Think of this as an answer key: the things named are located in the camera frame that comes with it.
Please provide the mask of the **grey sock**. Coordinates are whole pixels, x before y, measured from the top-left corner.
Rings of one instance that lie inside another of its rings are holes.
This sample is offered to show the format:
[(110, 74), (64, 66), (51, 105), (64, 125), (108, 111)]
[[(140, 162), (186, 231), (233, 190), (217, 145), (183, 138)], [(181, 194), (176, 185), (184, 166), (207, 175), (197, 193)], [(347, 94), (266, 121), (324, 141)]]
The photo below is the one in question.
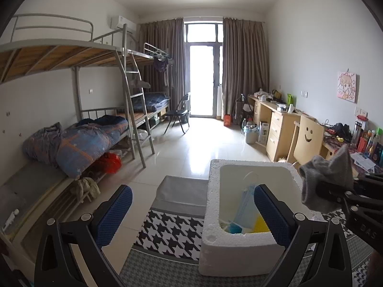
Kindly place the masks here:
[(344, 144), (330, 160), (316, 155), (309, 162), (299, 167), (303, 180), (301, 201), (310, 210), (323, 214), (341, 209), (341, 205), (319, 197), (316, 188), (321, 182), (353, 189), (352, 161), (349, 146)]

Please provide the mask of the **yellow foam net sleeve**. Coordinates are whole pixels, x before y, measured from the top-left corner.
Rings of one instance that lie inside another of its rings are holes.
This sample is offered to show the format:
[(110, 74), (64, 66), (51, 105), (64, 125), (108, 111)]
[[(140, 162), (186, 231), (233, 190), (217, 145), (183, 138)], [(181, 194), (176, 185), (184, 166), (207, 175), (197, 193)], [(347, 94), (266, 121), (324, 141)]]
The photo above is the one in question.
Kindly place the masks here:
[(257, 215), (251, 228), (251, 233), (269, 232), (269, 228), (261, 215)]

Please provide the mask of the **paper sheets on desk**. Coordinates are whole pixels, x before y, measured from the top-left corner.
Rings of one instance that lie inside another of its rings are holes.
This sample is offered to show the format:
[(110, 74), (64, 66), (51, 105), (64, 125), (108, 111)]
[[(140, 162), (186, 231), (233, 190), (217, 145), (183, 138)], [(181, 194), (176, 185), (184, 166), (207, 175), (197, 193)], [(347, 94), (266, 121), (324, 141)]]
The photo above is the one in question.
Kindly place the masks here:
[(375, 172), (375, 163), (371, 161), (368, 157), (364, 156), (364, 154), (360, 152), (355, 152), (350, 155), (350, 157), (353, 159), (354, 164), (356, 166), (359, 166), (366, 172), (374, 173)]

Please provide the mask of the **wooden smiley face chair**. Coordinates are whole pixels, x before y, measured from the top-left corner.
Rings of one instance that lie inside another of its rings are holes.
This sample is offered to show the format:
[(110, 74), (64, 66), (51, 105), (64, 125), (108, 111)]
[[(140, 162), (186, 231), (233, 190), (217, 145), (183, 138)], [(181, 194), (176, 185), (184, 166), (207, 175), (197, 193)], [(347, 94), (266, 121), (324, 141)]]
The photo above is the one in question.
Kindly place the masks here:
[(287, 162), (303, 165), (321, 154), (325, 129), (315, 119), (306, 115), (301, 115), (300, 121), (294, 122), (294, 125)]

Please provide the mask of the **white styrofoam box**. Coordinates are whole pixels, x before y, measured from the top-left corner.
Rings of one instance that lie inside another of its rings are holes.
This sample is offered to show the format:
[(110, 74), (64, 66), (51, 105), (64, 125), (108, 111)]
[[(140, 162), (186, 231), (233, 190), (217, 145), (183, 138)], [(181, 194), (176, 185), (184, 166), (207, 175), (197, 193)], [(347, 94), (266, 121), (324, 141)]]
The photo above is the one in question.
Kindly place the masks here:
[(214, 159), (210, 164), (199, 272), (209, 277), (269, 273), (282, 255), (270, 232), (251, 233), (254, 188), (265, 184), (294, 213), (323, 220), (301, 202), (303, 181), (289, 163)]

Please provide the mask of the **wooden desk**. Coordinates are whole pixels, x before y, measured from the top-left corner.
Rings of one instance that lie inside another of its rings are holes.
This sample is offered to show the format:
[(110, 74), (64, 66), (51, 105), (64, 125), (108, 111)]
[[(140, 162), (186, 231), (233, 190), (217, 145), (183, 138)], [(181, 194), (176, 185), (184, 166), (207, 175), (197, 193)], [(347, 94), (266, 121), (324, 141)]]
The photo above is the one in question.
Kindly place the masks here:
[[(265, 146), (270, 161), (278, 162), (285, 159), (287, 162), (287, 155), (295, 128), (294, 122), (299, 122), (300, 116), (305, 114), (302, 112), (280, 112), (277, 110), (276, 104), (272, 102), (263, 102), (252, 95), (248, 96), (248, 101), (254, 106), (253, 119), (255, 123), (269, 124), (267, 135), (264, 136), (263, 133), (260, 132), (260, 136), (264, 139), (263, 145)], [(323, 146), (320, 156), (326, 160), (332, 159), (339, 148), (345, 143), (346, 142), (340, 142), (335, 137), (325, 135), (324, 132)]]

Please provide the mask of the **houndstooth tablecloth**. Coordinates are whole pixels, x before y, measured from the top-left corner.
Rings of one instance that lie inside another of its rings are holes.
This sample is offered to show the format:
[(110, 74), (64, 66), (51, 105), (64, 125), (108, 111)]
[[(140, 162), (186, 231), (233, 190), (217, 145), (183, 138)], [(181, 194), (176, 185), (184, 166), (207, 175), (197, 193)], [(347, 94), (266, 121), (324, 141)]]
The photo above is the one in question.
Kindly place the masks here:
[(284, 249), (270, 232), (226, 232), (243, 191), (239, 182), (220, 184), (219, 176), (166, 177), (120, 273), (124, 283), (261, 286)]

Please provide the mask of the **red plastic bag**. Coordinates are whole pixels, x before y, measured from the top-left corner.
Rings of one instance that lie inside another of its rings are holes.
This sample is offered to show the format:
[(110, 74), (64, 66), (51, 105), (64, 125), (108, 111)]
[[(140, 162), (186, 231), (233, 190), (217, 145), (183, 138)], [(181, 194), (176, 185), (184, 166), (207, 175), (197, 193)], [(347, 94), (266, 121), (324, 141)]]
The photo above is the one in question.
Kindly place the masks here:
[(91, 169), (94, 172), (102, 172), (106, 174), (115, 174), (122, 166), (121, 158), (118, 154), (105, 153), (97, 159), (92, 165)]

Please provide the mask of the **blue plaid quilt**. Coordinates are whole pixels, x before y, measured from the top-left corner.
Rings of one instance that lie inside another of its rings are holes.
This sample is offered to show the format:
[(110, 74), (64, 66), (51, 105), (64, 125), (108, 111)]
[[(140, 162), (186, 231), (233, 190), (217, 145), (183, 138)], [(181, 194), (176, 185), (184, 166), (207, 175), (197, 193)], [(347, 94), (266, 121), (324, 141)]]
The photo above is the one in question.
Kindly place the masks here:
[(57, 122), (33, 133), (23, 142), (22, 150), (28, 158), (77, 179), (122, 139), (128, 127), (126, 119), (114, 115), (83, 119), (66, 129)]

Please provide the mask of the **orange container on floor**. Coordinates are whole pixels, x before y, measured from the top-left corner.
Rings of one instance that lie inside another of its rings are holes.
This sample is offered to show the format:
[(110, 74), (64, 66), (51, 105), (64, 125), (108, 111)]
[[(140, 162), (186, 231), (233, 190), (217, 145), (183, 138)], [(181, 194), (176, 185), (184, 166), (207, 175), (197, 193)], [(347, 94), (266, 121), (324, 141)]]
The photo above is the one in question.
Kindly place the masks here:
[(224, 115), (223, 117), (223, 123), (225, 127), (229, 127), (231, 125), (232, 119), (231, 115)]

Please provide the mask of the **right brown curtain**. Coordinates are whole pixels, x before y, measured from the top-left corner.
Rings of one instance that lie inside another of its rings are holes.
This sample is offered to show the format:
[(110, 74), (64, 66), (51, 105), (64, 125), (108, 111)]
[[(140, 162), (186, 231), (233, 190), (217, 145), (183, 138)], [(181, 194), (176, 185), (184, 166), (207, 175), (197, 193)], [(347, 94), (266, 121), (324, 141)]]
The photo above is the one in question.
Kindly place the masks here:
[(235, 112), (241, 94), (269, 90), (269, 51), (262, 22), (223, 19), (223, 113)]

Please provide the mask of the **brown curtain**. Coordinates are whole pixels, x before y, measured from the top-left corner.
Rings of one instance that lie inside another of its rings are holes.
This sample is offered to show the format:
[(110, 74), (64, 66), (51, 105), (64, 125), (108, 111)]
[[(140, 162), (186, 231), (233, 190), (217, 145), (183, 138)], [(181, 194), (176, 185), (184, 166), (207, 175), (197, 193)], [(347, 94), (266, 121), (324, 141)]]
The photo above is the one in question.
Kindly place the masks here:
[(223, 113), (235, 112), (241, 94), (269, 90), (269, 51), (262, 22), (223, 19)]
[(165, 93), (174, 110), (186, 94), (186, 46), (184, 20), (168, 19), (140, 25), (140, 51), (153, 57), (153, 63), (140, 68), (142, 80), (151, 93)]

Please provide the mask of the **glass balcony door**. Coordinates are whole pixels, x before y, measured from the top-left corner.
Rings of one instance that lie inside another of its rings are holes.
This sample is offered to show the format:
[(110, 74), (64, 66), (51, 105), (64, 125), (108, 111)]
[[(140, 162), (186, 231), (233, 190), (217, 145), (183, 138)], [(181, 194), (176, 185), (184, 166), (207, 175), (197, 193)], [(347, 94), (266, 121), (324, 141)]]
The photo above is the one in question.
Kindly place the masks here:
[(186, 86), (193, 117), (219, 118), (223, 73), (223, 23), (186, 22)]

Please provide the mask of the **left brown curtain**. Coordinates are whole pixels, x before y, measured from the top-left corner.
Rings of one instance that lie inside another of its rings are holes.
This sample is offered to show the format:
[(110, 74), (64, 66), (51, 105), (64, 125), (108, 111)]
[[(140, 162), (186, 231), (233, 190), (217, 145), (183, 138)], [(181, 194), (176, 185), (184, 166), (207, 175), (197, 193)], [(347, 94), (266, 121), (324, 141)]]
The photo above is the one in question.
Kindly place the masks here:
[(153, 57), (153, 63), (140, 68), (142, 80), (151, 93), (165, 93), (174, 110), (186, 94), (186, 46), (184, 20), (168, 19), (140, 25), (140, 51)]

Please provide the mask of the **cartoon wall picture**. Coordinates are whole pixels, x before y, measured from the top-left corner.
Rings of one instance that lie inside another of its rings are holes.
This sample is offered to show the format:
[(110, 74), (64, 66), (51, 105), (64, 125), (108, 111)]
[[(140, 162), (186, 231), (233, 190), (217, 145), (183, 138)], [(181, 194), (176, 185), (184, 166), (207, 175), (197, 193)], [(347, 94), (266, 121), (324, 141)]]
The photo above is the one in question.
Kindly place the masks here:
[(349, 71), (338, 75), (337, 97), (349, 102), (356, 102), (357, 76)]

